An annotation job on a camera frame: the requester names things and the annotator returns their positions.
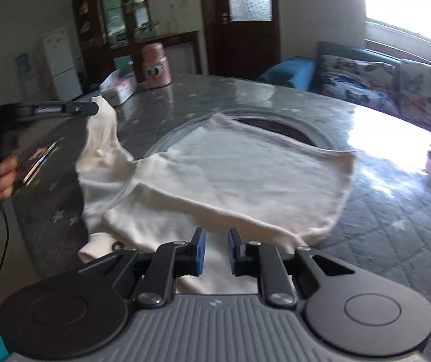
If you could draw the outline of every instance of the sofa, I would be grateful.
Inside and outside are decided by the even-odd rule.
[[[293,57],[259,81],[331,96],[431,130],[431,65],[319,42],[315,59]]]

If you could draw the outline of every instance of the doorway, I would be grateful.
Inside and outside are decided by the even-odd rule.
[[[202,0],[209,73],[256,79],[281,60],[278,0]]]

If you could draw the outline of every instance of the finger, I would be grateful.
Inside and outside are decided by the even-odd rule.
[[[7,174],[10,171],[13,171],[18,166],[18,157],[16,155],[9,155],[6,159],[4,159],[0,163],[0,176]]]
[[[16,178],[16,173],[14,171],[0,177],[0,193],[4,192],[14,183],[14,178]]]
[[[13,194],[14,187],[11,185],[4,192],[0,193],[0,201],[8,199]]]

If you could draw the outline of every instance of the white refrigerator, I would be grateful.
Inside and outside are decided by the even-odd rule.
[[[66,28],[45,35],[43,48],[58,97],[57,100],[68,102],[79,97],[83,91],[78,79]]]

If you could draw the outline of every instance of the pink canister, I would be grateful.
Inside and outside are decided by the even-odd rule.
[[[161,43],[151,43],[142,49],[142,68],[150,88],[166,86],[172,82],[169,61]]]

